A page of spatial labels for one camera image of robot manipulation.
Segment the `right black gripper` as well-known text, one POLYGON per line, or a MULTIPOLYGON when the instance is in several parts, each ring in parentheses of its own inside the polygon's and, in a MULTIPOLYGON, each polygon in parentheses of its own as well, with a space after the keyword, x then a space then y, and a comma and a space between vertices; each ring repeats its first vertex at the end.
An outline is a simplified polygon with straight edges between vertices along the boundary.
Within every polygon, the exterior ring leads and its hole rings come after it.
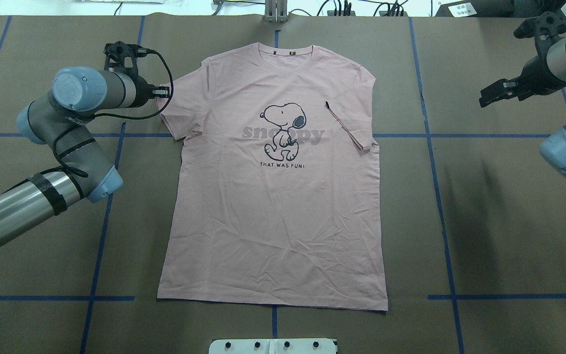
POLYGON ((566 82, 555 77, 543 59, 534 57, 528 61, 519 76, 499 79, 481 90, 481 108, 515 96, 549 95, 566 87, 566 82))

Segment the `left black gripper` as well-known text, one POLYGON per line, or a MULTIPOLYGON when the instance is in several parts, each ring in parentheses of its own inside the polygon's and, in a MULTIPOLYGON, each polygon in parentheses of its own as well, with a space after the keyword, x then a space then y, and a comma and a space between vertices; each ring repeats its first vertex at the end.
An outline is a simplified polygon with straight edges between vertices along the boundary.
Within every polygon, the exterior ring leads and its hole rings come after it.
POLYGON ((168 87, 156 87, 155 85, 139 86, 140 99, 171 98, 171 89, 168 87))

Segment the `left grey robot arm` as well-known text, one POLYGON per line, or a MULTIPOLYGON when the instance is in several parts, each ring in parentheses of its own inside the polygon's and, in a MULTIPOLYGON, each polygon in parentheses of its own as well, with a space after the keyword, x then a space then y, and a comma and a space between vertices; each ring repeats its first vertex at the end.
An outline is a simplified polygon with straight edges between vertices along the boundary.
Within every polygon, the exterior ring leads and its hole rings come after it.
POLYGON ((52 89, 17 116, 22 136, 50 148, 58 166, 31 175, 0 195, 0 247, 64 213, 78 201, 96 203, 123 186, 116 163, 87 129, 109 109, 137 108, 171 99, 173 85, 149 85, 127 70, 66 67, 52 89))

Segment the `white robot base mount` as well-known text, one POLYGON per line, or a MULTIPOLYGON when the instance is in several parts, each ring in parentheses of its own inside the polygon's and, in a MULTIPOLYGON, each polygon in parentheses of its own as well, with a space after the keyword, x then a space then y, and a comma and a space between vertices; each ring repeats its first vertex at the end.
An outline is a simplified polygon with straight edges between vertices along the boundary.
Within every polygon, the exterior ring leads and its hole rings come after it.
POLYGON ((209 354, 338 354, 330 338, 270 338, 214 340, 209 354))

